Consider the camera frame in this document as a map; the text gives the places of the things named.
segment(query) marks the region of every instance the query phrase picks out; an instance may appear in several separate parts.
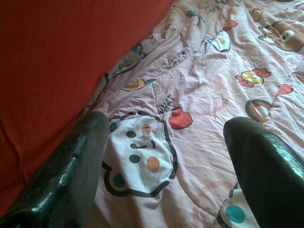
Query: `white cartoon face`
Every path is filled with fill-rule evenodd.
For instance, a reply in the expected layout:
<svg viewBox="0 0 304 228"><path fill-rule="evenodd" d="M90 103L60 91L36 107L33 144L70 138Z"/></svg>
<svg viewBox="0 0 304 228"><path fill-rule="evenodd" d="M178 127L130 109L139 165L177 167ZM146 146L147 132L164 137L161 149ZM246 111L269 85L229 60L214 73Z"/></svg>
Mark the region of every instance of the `white cartoon face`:
<svg viewBox="0 0 304 228"><path fill-rule="evenodd" d="M154 197L174 179L176 151L167 124L139 111L110 120L104 184L113 195Z"/></svg>
<svg viewBox="0 0 304 228"><path fill-rule="evenodd" d="M219 52L225 52L230 50L230 38L227 32L221 30L218 35L211 39L206 37L203 40L205 50L207 50L211 45L215 47L215 49Z"/></svg>

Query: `blue dot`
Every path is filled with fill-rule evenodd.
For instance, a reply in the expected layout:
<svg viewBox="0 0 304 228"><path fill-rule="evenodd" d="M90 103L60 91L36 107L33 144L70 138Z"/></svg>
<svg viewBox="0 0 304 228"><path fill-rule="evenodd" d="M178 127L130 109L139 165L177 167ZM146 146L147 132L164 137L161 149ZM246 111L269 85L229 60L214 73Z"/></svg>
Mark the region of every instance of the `blue dot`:
<svg viewBox="0 0 304 228"><path fill-rule="evenodd" d="M124 178L120 173L118 173L114 176L113 182L119 188L122 188L123 186L125 186Z"/></svg>
<svg viewBox="0 0 304 228"><path fill-rule="evenodd" d="M139 47L138 46L135 46L132 48L133 52L134 53L138 53L139 52Z"/></svg>
<svg viewBox="0 0 304 228"><path fill-rule="evenodd" d="M117 123L111 123L110 124L110 133L112 133L113 131L115 131L117 128Z"/></svg>
<svg viewBox="0 0 304 228"><path fill-rule="evenodd" d="M245 213L238 206L235 206L235 205L228 206L226 208L225 213L226 213L227 217L235 223L242 223L245 220Z"/></svg>
<svg viewBox="0 0 304 228"><path fill-rule="evenodd" d="M187 15L188 18L192 18L192 17L195 17L197 14L195 13L195 11L189 10L189 11L186 13L186 15Z"/></svg>

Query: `cartoon print blanket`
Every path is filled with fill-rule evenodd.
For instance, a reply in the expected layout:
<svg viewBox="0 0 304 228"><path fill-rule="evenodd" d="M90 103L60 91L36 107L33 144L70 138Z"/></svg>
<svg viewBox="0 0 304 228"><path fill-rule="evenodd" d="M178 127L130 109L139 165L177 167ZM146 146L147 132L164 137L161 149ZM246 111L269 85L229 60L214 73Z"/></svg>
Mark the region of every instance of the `cartoon print blanket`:
<svg viewBox="0 0 304 228"><path fill-rule="evenodd" d="M258 227L223 126L250 117L304 159L303 10L300 0L172 6L99 95L110 136L89 227Z"/></svg>

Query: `bedsheet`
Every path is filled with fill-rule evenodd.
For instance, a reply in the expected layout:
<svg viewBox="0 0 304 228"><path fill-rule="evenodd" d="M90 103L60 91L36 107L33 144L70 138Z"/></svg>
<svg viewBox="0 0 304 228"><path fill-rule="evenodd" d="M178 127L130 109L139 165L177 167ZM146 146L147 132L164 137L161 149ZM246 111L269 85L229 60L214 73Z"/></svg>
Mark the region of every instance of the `bedsheet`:
<svg viewBox="0 0 304 228"><path fill-rule="evenodd" d="M250 117L304 159L303 9L175 2L98 96L110 136L89 227L258 227L223 126Z"/></svg>

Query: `red heart print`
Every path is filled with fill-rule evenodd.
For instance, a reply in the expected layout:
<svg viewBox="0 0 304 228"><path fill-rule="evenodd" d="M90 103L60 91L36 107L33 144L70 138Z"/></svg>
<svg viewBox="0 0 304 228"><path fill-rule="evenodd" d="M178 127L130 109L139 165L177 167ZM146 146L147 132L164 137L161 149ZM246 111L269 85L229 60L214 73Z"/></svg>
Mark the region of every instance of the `red heart print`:
<svg viewBox="0 0 304 228"><path fill-rule="evenodd" d="M282 94L289 94L293 90L294 90L294 88L291 85L284 84L284 85L281 86L281 88L279 89L279 91L276 93L275 96L279 96L279 95L282 95Z"/></svg>
<svg viewBox="0 0 304 228"><path fill-rule="evenodd" d="M238 80L238 82L241 86L245 86L247 88L252 88L255 86L253 83L248 82L245 79L243 79L240 75L237 75L235 78Z"/></svg>
<svg viewBox="0 0 304 228"><path fill-rule="evenodd" d="M169 118L169 124L172 129L178 130L189 127L192 122L190 113L184 112L180 107L172 109L172 116Z"/></svg>
<svg viewBox="0 0 304 228"><path fill-rule="evenodd" d="M252 71L256 75L260 76L261 78L267 78L267 77L271 76L271 72L269 72L266 68L263 68L263 69L256 68L256 69L253 69Z"/></svg>
<svg viewBox="0 0 304 228"><path fill-rule="evenodd" d="M229 31L230 29L234 28L237 25L238 25L238 23L235 20L230 20L229 23L223 27L223 30L225 32L227 32L227 31Z"/></svg>

